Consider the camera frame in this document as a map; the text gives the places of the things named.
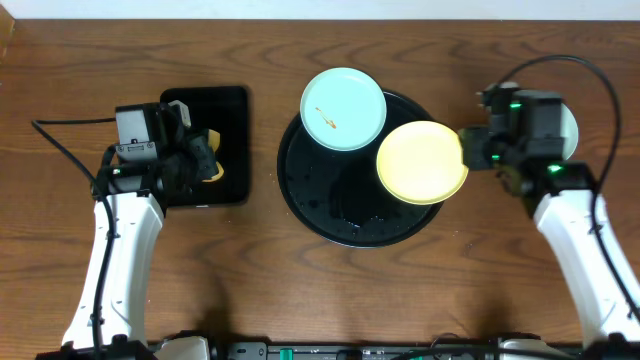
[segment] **white plate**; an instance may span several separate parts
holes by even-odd
[[[318,74],[304,89],[300,116],[316,142],[329,149],[350,151],[378,136],[387,117],[387,103],[369,75],[335,68]]]

